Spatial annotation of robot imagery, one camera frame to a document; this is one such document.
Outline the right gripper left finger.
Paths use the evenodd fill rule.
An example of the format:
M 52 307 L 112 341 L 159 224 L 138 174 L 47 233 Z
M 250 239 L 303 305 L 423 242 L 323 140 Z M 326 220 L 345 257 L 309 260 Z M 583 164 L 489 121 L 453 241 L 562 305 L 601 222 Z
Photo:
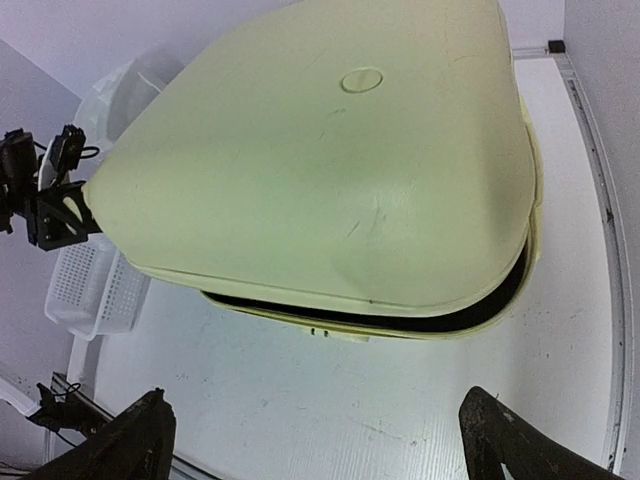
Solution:
M 110 421 L 79 400 L 58 401 L 39 389 L 40 409 L 29 420 L 53 433 L 75 430 L 84 442 L 29 474 L 31 479 L 167 479 L 176 434 L 172 406 L 156 388 Z

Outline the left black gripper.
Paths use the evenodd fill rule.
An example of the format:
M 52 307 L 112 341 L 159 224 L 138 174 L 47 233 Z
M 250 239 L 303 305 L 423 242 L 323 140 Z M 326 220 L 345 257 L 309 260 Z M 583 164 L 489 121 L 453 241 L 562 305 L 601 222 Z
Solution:
M 102 233 L 85 202 L 84 182 L 54 185 L 42 191 L 41 210 L 37 196 L 25 201 L 27 238 L 41 250 L 53 250 L 85 243 L 90 235 Z

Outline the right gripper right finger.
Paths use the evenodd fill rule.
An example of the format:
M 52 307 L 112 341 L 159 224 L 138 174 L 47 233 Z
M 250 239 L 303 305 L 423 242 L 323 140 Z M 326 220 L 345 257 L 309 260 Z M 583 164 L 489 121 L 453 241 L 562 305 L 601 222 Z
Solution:
M 545 436 L 479 386 L 465 395 L 458 419 L 471 479 L 618 477 Z

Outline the pale yellow hard suitcase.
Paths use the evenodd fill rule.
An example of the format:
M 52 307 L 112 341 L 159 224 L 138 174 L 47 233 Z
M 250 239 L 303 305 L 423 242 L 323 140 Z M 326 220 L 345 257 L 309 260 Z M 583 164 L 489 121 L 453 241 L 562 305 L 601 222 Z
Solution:
M 496 1 L 299 1 L 215 41 L 82 190 L 146 275 L 315 331 L 508 315 L 541 154 Z

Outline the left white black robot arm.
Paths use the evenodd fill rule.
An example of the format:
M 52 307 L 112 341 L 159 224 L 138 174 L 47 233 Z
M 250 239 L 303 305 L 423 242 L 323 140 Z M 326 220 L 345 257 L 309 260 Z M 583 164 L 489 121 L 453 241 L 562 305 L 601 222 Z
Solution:
M 5 134 L 1 140 L 1 231 L 13 232 L 12 218 L 25 220 L 27 239 L 43 251 L 84 243 L 101 232 L 86 204 L 82 181 L 71 181 L 69 173 L 79 163 L 98 154 L 85 145 L 84 131 L 66 125 L 44 148 L 23 129 Z

